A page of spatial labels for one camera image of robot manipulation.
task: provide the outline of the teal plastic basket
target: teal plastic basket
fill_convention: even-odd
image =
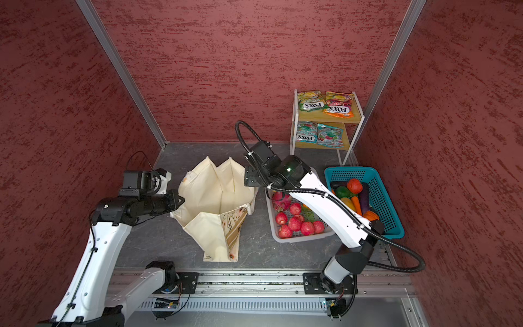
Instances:
[[[405,230],[401,225],[400,218],[397,216],[380,175],[374,168],[331,167],[325,170],[325,179],[329,188],[331,187],[331,182],[349,181],[353,178],[369,184],[370,206],[380,216],[380,220],[385,226],[383,236],[389,240],[400,239],[405,236]]]

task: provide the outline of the orange candy bag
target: orange candy bag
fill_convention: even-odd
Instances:
[[[327,91],[325,99],[328,108],[323,109],[323,112],[327,115],[340,118],[354,117],[351,109],[354,100],[354,94]]]

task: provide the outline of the small shelf cart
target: small shelf cart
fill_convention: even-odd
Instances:
[[[298,110],[298,91],[294,90],[294,104],[293,104],[293,110],[292,110],[292,126],[291,126],[291,154],[294,154],[294,151],[296,148],[306,148],[306,149],[325,149],[325,150],[336,150],[338,153],[338,160],[340,166],[344,166],[347,163],[347,158],[349,158],[349,153],[353,149],[354,141],[356,140],[356,136],[358,135],[358,132],[361,128],[361,125],[363,124],[363,120],[365,119],[365,116],[363,115],[363,111],[361,110],[361,105],[358,101],[358,96],[356,95],[356,92],[352,92],[354,94],[354,100],[352,103],[352,111],[354,116],[350,118],[340,118],[340,117],[334,117],[331,115],[325,114],[322,110],[316,110],[316,111],[299,111]],[[298,121],[312,121],[312,122],[318,122],[323,123],[328,126],[338,127],[343,129],[344,133],[342,136],[343,141],[343,147],[342,148],[329,148],[327,146],[318,145],[314,143],[307,143],[307,142],[297,142],[296,141],[296,131],[298,129]],[[345,155],[345,159],[342,161],[342,157],[340,155],[340,150],[347,151],[347,154]]]

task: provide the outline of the red textured wall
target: red textured wall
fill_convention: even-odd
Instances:
[[[74,1],[0,9],[0,324],[31,326],[63,297],[128,157],[159,146]]]
[[[427,261],[431,326],[521,326],[522,51],[522,2],[428,1],[357,146]]]
[[[410,0],[94,0],[168,141],[288,141],[300,90],[365,105]]]

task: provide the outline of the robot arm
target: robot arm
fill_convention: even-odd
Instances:
[[[156,290],[172,292],[177,275],[172,262],[150,263],[141,278],[105,307],[116,259],[139,216],[152,217],[176,210],[185,200],[167,191],[171,174],[163,169],[125,171],[116,198],[102,199],[92,217],[91,233],[73,280],[48,321],[38,326],[123,326],[125,320]]]
[[[240,125],[244,125],[258,139],[252,148],[247,146],[243,140]],[[236,135],[247,152],[245,158],[250,164],[245,169],[245,185],[267,187],[289,193],[311,208],[343,242],[320,275],[321,285],[326,293],[340,293],[342,291],[341,283],[345,277],[353,276],[355,280],[354,276],[360,274],[366,265],[405,273],[419,272],[425,268],[423,258],[417,253],[382,236],[384,226],[381,221],[370,222],[348,208],[320,182],[318,176],[298,157],[289,155],[282,161],[274,154],[270,143],[262,140],[243,121],[236,123]],[[419,261],[419,265],[402,268],[369,261],[378,240],[407,252]]]

